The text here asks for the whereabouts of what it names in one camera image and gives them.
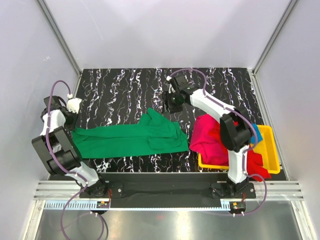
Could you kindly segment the green t shirt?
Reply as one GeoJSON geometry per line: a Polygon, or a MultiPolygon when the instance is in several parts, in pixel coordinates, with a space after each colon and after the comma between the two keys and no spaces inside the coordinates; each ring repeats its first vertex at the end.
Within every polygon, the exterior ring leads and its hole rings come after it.
{"type": "Polygon", "coordinates": [[[152,108],[136,124],[77,127],[72,140],[84,159],[104,159],[171,154],[189,150],[188,136],[152,108]]]}

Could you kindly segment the magenta t shirt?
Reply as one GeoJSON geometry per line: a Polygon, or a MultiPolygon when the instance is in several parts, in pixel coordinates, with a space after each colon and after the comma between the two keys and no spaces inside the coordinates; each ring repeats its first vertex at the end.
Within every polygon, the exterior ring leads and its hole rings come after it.
{"type": "Polygon", "coordinates": [[[228,150],[221,141],[220,124],[209,114],[196,118],[189,148],[201,154],[205,165],[229,165],[228,150]]]}

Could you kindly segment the red t shirt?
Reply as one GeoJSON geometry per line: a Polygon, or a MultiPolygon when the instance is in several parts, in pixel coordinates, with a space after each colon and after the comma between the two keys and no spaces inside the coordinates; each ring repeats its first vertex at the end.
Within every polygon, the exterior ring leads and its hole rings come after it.
{"type": "MultiPolygon", "coordinates": [[[[209,165],[228,166],[228,150],[221,141],[220,124],[215,123],[213,129],[209,130],[208,135],[209,138],[213,140],[213,146],[212,151],[207,153],[207,157],[203,157],[203,162],[209,165]]],[[[247,153],[247,171],[249,175],[258,174],[263,179],[271,178],[268,170],[263,167],[262,155],[255,153],[253,150],[247,153]]]]}

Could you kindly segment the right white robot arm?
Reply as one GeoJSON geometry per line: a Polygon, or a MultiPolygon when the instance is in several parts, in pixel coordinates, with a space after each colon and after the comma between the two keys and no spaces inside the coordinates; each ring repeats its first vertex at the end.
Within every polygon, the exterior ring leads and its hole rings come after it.
{"type": "Polygon", "coordinates": [[[251,138],[258,140],[257,132],[245,112],[209,94],[206,82],[199,87],[191,84],[183,75],[168,76],[166,81],[169,88],[162,94],[165,113],[181,112],[183,105],[188,104],[209,114],[219,123],[219,135],[227,149],[229,164],[227,180],[220,189],[220,196],[239,198],[249,183],[247,157],[252,149],[251,138]]]}

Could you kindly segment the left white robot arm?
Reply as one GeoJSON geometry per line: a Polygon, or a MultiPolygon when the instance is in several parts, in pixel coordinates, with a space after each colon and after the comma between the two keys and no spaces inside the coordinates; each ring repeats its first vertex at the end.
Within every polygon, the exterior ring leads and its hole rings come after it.
{"type": "Polygon", "coordinates": [[[82,99],[69,95],[64,101],[54,95],[43,101],[45,108],[40,116],[43,129],[31,144],[45,169],[52,176],[71,177],[89,196],[103,198],[108,193],[108,184],[95,169],[83,162],[80,151],[68,134],[75,129],[82,99]]]}

